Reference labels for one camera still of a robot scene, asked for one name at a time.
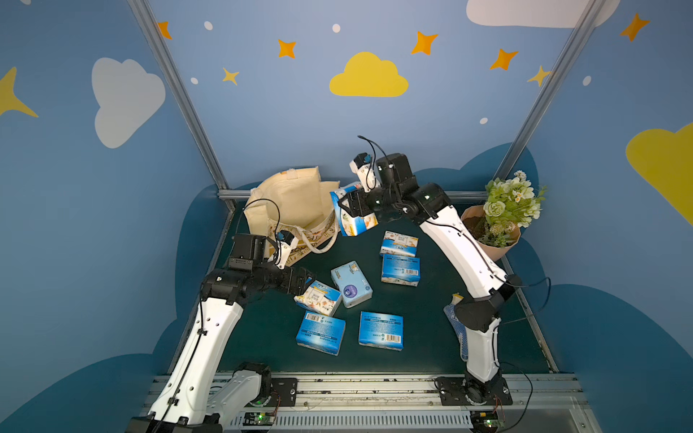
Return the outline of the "tissue pack cream top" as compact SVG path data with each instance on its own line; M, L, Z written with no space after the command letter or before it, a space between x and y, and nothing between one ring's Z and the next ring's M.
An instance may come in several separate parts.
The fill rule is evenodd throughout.
M406 257L415 257L417 254L419 238L392 231L385 231L380 256L391 254Z

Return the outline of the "blue tissue pack barcode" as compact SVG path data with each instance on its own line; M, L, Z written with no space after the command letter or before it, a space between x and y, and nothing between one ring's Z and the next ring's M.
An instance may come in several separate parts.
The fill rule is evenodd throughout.
M420 259L398 254L384 254L381 282L417 287L420 282Z

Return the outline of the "beige canvas tote bag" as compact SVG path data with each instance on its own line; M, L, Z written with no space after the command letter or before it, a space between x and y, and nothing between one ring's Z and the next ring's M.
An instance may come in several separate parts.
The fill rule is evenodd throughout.
M284 255L288 266L309 254L325 254L336 243L339 223L331 193L338 181L321 180L319 168L289 169L251 190L244 209L250 233L272 239L286 230L298 245Z

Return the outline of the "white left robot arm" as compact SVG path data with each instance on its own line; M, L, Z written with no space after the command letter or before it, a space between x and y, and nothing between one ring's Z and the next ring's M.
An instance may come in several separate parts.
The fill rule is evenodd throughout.
M249 403L270 399L270 368L249 362L215 395L209 392L250 298L267 290L296 296L312 283L309 272L287 263L298 243L286 230L275 237L235 237L226 264L211 271L200 286L195 321L170 379L148 414L132 418L127 431L222 432Z

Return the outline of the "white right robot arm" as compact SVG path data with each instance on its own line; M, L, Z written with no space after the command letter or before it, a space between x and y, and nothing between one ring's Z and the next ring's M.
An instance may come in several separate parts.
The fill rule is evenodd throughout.
M418 184L405 155L376 158L360 153L349 167L359 183L355 191L337 200L340 221L370 215L384 220L398 213L416 223L438 245L468 293L453 310L467 336L465 397L474 405L511 403L498 359L499 311L514 294L519 279L507 275L481 249L442 187Z

